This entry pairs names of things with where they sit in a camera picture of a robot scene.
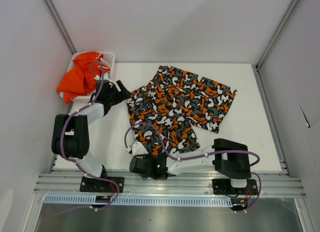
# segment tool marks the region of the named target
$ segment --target metal floor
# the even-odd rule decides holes
[[[114,205],[94,212],[77,205],[43,204],[36,232],[303,231],[293,199],[261,198],[247,214],[229,208]]]

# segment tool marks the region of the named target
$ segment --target white table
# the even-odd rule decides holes
[[[216,138],[243,143],[248,146],[249,151],[257,153],[261,158],[260,163],[251,168],[252,171],[260,173],[281,171],[250,64],[118,63],[115,64],[112,80],[120,79],[129,91],[133,91],[146,85],[157,72],[159,65],[174,66],[237,89],[235,99],[218,134],[193,126],[201,148],[212,145]],[[85,104],[85,101],[74,102],[72,111]],[[130,127],[128,118],[127,104],[123,101],[113,106],[105,117],[89,127],[90,151],[107,169],[129,169],[131,156],[125,150],[123,137]],[[133,143],[132,133],[128,136],[128,144],[131,143]],[[55,168],[68,169],[75,166],[59,156]]]

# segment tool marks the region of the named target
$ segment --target patterned shorts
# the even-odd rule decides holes
[[[191,125],[218,133],[236,92],[197,74],[160,66],[154,78],[128,99],[130,124],[151,123],[170,153],[190,152],[200,147]],[[157,156],[163,152],[150,126],[137,126],[133,132],[149,153]]]

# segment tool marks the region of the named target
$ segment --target orange cloth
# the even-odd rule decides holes
[[[69,104],[71,99],[77,96],[85,96],[96,89],[96,80],[91,71],[93,62],[100,62],[96,59],[99,56],[97,52],[88,52],[78,55],[74,60],[74,67],[68,71],[56,89],[58,93],[64,92],[63,99]],[[101,75],[98,63],[93,66],[94,74]],[[110,72],[110,69],[104,69],[104,72]]]

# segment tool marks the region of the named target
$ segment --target laundry basket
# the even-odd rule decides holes
[[[82,53],[75,53],[75,54],[73,54],[73,56],[72,56],[72,58],[71,58],[71,61],[70,61],[70,63],[69,63],[68,69],[66,70],[66,73],[67,73],[68,71],[70,71],[70,70],[75,66],[75,64],[74,64],[74,59],[75,59],[78,55],[80,55],[80,54],[82,54]],[[110,66],[111,66],[111,68],[110,68],[110,76],[112,76],[113,70],[114,70],[114,65],[115,65],[116,55],[115,55],[113,52],[97,51],[97,53],[102,53],[102,54],[103,54],[103,59],[110,64]],[[64,92],[60,93],[60,96],[63,98],[63,97],[64,97]],[[78,96],[78,97],[73,98],[72,100],[73,100],[73,101],[74,101],[74,100],[87,100],[87,101],[88,101],[88,100],[90,99],[90,97],[91,97],[91,94],[86,95],[86,96]]]

